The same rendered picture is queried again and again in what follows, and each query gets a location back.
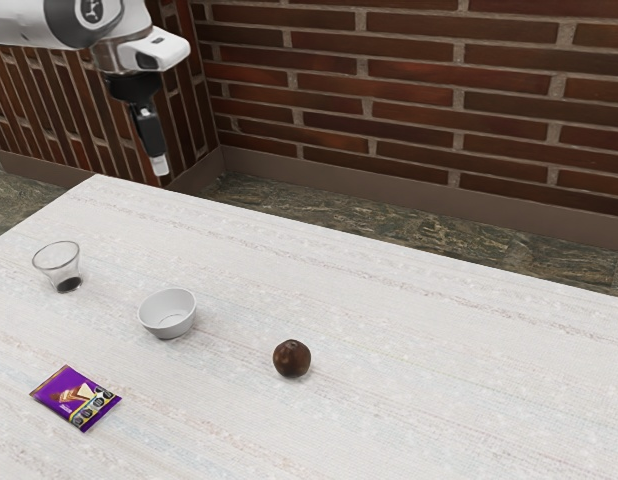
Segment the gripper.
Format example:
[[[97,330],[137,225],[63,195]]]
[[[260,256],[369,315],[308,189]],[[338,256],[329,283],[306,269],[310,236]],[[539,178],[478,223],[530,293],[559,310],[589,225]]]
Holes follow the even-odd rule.
[[[110,95],[129,104],[131,119],[149,157],[153,173],[157,177],[168,175],[165,139],[153,102],[153,96],[162,87],[160,74],[140,72],[130,75],[105,75],[104,79]]]

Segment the clear glass cup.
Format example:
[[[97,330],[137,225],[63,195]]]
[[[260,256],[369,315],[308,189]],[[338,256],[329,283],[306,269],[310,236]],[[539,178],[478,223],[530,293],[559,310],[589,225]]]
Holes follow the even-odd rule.
[[[52,242],[39,249],[32,265],[44,274],[57,293],[70,293],[83,283],[80,273],[80,246],[71,240]]]

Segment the white bowl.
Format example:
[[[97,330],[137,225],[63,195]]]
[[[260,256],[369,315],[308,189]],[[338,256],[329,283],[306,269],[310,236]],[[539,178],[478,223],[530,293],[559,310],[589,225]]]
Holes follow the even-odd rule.
[[[193,326],[197,301],[184,288],[168,288],[145,298],[138,310],[140,324],[156,338],[171,340],[186,334]]]

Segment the dark brown round fruit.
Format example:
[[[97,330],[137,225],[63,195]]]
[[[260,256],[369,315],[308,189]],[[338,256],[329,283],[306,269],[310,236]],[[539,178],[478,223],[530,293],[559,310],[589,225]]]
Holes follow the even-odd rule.
[[[276,371],[285,378],[304,376],[311,365],[311,351],[302,342],[288,339],[275,347],[272,362]]]

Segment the purple snack packet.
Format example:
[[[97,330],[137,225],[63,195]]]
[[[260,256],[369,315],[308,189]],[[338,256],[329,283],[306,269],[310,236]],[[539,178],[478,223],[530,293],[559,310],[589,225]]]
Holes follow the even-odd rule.
[[[83,433],[122,400],[69,365],[63,365],[29,395]]]

